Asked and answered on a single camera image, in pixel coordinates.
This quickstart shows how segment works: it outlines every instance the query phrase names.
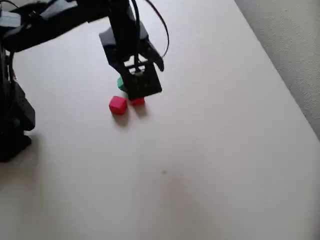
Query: cube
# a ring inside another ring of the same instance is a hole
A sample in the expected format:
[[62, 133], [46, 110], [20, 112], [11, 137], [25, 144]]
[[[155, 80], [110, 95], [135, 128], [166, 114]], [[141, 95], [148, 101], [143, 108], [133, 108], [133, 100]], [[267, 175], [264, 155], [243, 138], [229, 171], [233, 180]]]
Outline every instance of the cube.
[[131, 105], [132, 106], [138, 106], [138, 105], [143, 105], [143, 104], [145, 104], [145, 98], [144, 97], [137, 98], [137, 99], [131, 101]]
[[124, 85], [124, 81], [122, 80], [122, 77], [119, 77], [118, 80], [117, 80], [117, 85], [118, 85], [118, 88], [123, 91], [123, 92], [127, 92], [127, 89]]
[[127, 107], [127, 100], [121, 96], [114, 96], [109, 103], [110, 111], [113, 114], [122, 115], [126, 112]]

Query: black robotic arm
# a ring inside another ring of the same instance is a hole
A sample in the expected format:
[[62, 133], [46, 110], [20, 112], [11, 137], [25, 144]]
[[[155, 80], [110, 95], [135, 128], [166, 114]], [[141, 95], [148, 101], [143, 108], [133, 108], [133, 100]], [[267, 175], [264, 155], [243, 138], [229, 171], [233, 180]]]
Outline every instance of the black robotic arm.
[[[35, 2], [1, 12], [0, 16], [0, 162], [14, 157], [31, 140], [24, 135], [35, 127], [35, 111], [19, 84], [10, 77], [9, 52], [20, 52], [52, 40], [85, 23], [109, 17], [111, 27], [101, 33], [109, 65], [123, 79], [128, 98], [146, 97], [162, 91], [155, 65], [164, 62], [149, 41], [148, 33], [133, 15], [129, 0], [51, 0]], [[142, 55], [146, 61], [126, 66], [130, 57]]]

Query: gray carpet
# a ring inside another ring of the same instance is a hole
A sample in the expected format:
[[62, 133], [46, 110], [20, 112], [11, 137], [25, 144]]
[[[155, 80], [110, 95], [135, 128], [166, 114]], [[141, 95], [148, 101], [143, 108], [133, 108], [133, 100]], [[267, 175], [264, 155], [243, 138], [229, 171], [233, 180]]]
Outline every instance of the gray carpet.
[[320, 0], [235, 2], [320, 138]]

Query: green cube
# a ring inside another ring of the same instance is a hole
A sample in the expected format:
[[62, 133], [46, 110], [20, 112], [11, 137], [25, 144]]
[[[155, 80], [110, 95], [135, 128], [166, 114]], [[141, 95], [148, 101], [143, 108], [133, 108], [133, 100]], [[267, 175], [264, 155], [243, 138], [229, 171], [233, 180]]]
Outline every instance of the green cube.
[[117, 84], [118, 84], [118, 88], [123, 91], [123, 92], [127, 92], [127, 89], [124, 85], [124, 81], [122, 80], [122, 77], [119, 77], [118, 80], [117, 80]]

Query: red cube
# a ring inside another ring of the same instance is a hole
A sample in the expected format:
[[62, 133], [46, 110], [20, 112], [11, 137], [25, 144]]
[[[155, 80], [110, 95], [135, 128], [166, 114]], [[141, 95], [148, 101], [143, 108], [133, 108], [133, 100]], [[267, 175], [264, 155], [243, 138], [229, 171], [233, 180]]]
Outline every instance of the red cube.
[[127, 109], [127, 100], [121, 96], [114, 96], [109, 103], [110, 111], [113, 114], [122, 115]]
[[131, 101], [131, 105], [132, 106], [138, 106], [138, 105], [143, 105], [143, 104], [145, 104], [145, 98], [144, 97], [137, 98], [137, 99]]

